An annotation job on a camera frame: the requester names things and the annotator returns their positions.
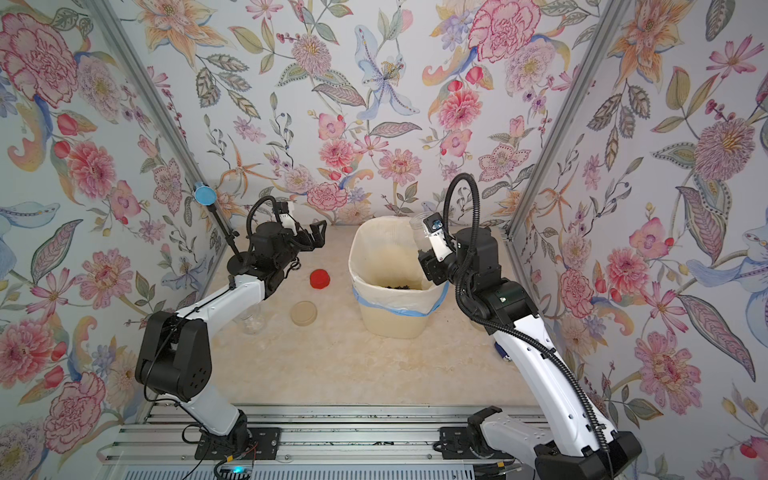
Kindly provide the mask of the black round-base stand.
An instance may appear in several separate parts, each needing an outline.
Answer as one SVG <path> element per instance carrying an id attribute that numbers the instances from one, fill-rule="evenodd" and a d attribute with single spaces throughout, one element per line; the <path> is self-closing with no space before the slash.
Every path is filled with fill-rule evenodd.
<path id="1" fill-rule="evenodd" d="M 193 187 L 193 196 L 195 201 L 207 210 L 207 213 L 221 231 L 224 242 L 232 252 L 232 256 L 226 264 L 227 272 L 231 276 L 252 276 L 258 278 L 259 273 L 252 262 L 251 256 L 247 252 L 240 250 L 236 244 L 236 238 L 239 236 L 239 233 L 229 227 L 220 215 L 218 196 L 214 189 L 204 182 L 196 182 Z"/>

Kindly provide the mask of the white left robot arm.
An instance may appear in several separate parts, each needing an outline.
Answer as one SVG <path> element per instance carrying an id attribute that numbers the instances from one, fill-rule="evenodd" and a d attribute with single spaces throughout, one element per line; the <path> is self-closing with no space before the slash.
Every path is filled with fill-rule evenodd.
<path id="1" fill-rule="evenodd" d="M 210 382 L 213 337 L 273 295 L 287 273 L 299 266 L 300 253 L 325 245 L 326 230 L 326 221 L 302 227 L 291 203 L 265 196 L 246 216 L 247 248 L 237 246 L 235 232 L 226 235 L 233 252 L 227 285 L 190 306 L 149 317 L 136 380 L 145 394 L 173 402 L 197 423 L 209 454 L 233 459 L 256 445 L 246 414 Z"/>

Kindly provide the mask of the aluminium corner post right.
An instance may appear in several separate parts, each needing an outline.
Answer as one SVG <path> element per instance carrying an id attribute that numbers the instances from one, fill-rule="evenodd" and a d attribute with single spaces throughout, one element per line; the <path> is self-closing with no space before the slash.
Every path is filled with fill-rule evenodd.
<path id="1" fill-rule="evenodd" d="M 555 117 L 551 133 L 534 165 L 521 203 L 512 217 L 507 234 L 508 240 L 511 240 L 523 228 L 526 215 L 536 197 L 536 192 L 544 181 L 548 169 L 555 161 L 555 156 L 561 143 L 573 129 L 572 124 L 576 114 L 587 97 L 591 82 L 630 5 L 630 1 L 610 1 L 606 6 L 604 14 L 596 24 L 596 32 L 580 64 L 580 73 L 575 78 L 569 93 L 565 97 L 559 114 Z"/>

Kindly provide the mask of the aluminium corner post left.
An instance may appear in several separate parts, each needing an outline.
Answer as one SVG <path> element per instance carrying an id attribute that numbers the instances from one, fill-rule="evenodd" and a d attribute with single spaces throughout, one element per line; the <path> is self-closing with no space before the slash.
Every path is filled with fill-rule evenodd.
<path id="1" fill-rule="evenodd" d="M 148 112 L 160 135 L 170 145 L 182 171 L 192 181 L 193 191 L 196 192 L 199 186 L 207 185 L 207 181 L 199 165 L 195 162 L 183 135 L 169 115 L 163 96 L 155 87 L 109 2 L 86 0 L 84 4 L 94 23 L 102 30 L 107 43 L 115 51 L 115 58 L 125 69 L 128 79 L 137 88 L 139 96 L 147 104 Z"/>

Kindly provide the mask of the cream trash bin with liner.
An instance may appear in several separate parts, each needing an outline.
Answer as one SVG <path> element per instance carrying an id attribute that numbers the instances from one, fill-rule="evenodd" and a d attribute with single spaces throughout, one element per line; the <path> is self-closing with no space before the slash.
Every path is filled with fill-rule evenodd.
<path id="1" fill-rule="evenodd" d="M 429 281 L 407 217 L 380 217 L 357 229 L 348 259 L 362 322 L 372 334 L 414 339 L 443 304 L 446 283 Z"/>

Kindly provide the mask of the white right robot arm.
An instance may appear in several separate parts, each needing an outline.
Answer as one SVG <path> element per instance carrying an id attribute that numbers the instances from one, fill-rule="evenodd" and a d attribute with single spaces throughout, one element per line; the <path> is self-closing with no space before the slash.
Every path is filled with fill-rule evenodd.
<path id="1" fill-rule="evenodd" d="M 517 282 L 503 277 L 498 243 L 480 224 L 480 194 L 472 175 L 454 177 L 446 193 L 466 183 L 472 199 L 469 227 L 449 230 L 450 200 L 422 221 L 430 247 L 418 255 L 435 285 L 451 284 L 459 310 L 482 326 L 521 373 L 548 422 L 527 425 L 489 406 L 466 424 L 468 451 L 480 459 L 509 458 L 537 479 L 614 479 L 641 454 L 637 438 L 619 431 L 590 400 L 555 348 L 538 309 Z"/>

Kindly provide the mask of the red lid tea jar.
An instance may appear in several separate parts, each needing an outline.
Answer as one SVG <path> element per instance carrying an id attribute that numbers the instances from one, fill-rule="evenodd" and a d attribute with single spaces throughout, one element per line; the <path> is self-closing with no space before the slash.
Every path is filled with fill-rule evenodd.
<path id="1" fill-rule="evenodd" d="M 423 252 L 432 250 L 432 239 L 442 230 L 441 215 L 437 212 L 425 211 L 414 215 L 409 220 L 409 225 L 418 250 Z"/>

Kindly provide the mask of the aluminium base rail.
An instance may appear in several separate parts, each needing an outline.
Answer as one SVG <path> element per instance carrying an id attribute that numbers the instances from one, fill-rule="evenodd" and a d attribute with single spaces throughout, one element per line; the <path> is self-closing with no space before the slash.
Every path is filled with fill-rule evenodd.
<path id="1" fill-rule="evenodd" d="M 252 428 L 281 431 L 276 457 L 262 467 L 427 465 L 445 459 L 433 448 L 442 427 L 460 427 L 483 404 L 277 404 L 239 402 Z M 166 470 L 172 478 L 208 475 L 214 463 L 196 458 L 200 434 L 178 407 L 162 402 L 137 424 L 118 428 L 97 453 L 99 479 L 131 470 Z"/>

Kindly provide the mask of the red jar lid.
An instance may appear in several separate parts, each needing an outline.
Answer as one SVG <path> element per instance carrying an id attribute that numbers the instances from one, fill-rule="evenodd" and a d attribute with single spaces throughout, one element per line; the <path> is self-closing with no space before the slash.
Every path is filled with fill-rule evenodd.
<path id="1" fill-rule="evenodd" d="M 330 285 L 331 277 L 325 269 L 316 269 L 311 272 L 309 282 L 313 289 L 322 290 Z"/>

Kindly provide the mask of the aluminium corner post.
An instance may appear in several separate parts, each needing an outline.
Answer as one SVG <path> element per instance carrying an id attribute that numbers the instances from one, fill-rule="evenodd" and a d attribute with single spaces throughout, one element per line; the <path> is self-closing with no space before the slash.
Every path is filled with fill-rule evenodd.
<path id="1" fill-rule="evenodd" d="M 207 181 L 199 165 L 195 162 L 183 135 L 169 115 L 163 96 L 155 87 L 109 2 L 86 0 L 84 4 L 94 23 L 102 30 L 107 43 L 115 51 L 115 58 L 125 69 L 128 79 L 137 88 L 139 96 L 147 104 L 148 112 L 160 135 L 170 145 L 182 171 L 192 181 L 193 191 L 196 192 L 199 186 L 207 185 Z"/>
<path id="2" fill-rule="evenodd" d="M 569 93 L 565 97 L 559 114 L 555 117 L 551 133 L 534 165 L 521 203 L 512 217 L 507 234 L 508 240 L 511 240 L 523 228 L 526 215 L 536 197 L 536 192 L 544 181 L 548 169 L 555 161 L 555 156 L 561 143 L 573 129 L 572 124 L 576 114 L 587 97 L 591 82 L 630 5 L 630 1 L 610 1 L 606 6 L 604 14 L 596 24 L 596 32 L 580 64 L 580 73 L 575 78 Z"/>

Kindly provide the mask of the clear glass tea jar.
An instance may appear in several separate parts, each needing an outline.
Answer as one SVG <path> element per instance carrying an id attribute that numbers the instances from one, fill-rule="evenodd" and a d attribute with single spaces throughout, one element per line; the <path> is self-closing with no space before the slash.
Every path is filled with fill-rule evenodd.
<path id="1" fill-rule="evenodd" d="M 253 305 L 243 310 L 235 319 L 238 328 L 247 335 L 257 335 L 266 326 L 265 319 L 260 304 Z"/>

